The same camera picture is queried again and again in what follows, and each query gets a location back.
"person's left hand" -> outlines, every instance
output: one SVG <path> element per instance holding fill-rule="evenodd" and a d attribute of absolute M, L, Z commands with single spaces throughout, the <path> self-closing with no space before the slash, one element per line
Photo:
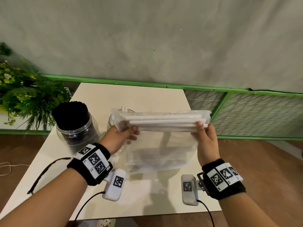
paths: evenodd
<path fill-rule="evenodd" d="M 112 156 L 122 147 L 126 139 L 137 140 L 137 137 L 132 134 L 139 134 L 137 126 L 130 127 L 126 131 L 120 133 L 114 125 L 105 133 L 100 144 L 103 145 Z"/>

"clear jar with black straws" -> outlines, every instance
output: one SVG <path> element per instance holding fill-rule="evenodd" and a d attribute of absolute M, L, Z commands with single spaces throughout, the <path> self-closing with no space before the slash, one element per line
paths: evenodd
<path fill-rule="evenodd" d="M 57 134 L 64 141 L 72 154 L 77 153 L 87 144 L 100 141 L 97 125 L 87 106 L 78 101 L 61 103 L 53 112 L 56 121 Z"/>

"person's right arm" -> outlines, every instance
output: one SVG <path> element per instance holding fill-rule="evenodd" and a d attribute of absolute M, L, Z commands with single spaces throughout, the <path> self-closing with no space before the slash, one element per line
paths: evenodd
<path fill-rule="evenodd" d="M 217 135 L 212 124 L 205 131 L 203 124 L 198 122 L 197 133 L 192 135 L 198 141 L 201 167 L 220 158 Z M 246 193 L 221 199 L 219 204 L 230 227 L 278 227 Z"/>

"white flower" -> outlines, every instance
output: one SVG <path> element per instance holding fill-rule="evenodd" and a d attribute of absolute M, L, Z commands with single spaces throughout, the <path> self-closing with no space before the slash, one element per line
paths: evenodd
<path fill-rule="evenodd" d="M 12 76 L 10 74 L 4 73 L 5 79 L 9 80 Z"/>

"wristband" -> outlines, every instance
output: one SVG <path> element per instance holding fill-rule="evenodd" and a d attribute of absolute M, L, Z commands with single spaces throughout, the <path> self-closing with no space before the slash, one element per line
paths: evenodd
<path fill-rule="evenodd" d="M 246 192 L 241 183 L 243 178 L 223 159 L 204 165 L 202 170 L 203 172 L 197 176 L 210 197 L 221 200 L 234 194 Z"/>
<path fill-rule="evenodd" d="M 88 144 L 74 154 L 67 168 L 75 169 L 86 180 L 89 186 L 100 184 L 112 170 L 108 150 L 99 143 Z"/>

